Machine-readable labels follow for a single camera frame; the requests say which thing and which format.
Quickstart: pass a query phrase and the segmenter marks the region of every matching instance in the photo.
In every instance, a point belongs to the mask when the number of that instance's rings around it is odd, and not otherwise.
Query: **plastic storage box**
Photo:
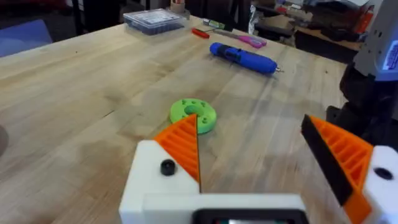
[[[155,35],[185,26],[187,19],[165,9],[154,9],[142,12],[123,14],[128,26],[136,28],[147,35]]]

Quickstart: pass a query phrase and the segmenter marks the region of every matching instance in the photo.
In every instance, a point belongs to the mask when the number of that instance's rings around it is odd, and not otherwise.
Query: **red pen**
[[[200,29],[192,28],[192,34],[198,35],[201,38],[209,39],[210,35]]]

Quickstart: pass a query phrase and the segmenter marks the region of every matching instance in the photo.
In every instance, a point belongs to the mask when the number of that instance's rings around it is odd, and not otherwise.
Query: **electric screwdriver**
[[[213,43],[210,46],[210,52],[216,56],[225,58],[226,60],[235,62],[245,68],[257,72],[274,73],[275,71],[280,71],[278,64],[265,56],[247,52],[225,44],[217,42]]]

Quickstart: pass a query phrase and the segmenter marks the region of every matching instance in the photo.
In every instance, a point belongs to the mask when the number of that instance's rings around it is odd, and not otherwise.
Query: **black screw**
[[[160,172],[165,176],[175,174],[175,162],[171,159],[165,159],[160,164]]]
[[[374,168],[373,171],[381,178],[385,179],[385,180],[392,180],[394,178],[394,176],[391,174],[390,171],[388,171],[385,168]]]

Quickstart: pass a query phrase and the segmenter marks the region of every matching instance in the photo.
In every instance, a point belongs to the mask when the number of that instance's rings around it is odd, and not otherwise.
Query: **green 3d-printed ring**
[[[197,114],[198,134],[214,128],[217,120],[216,111],[210,104],[198,99],[182,99],[175,102],[170,109],[170,120],[176,123],[191,114]]]

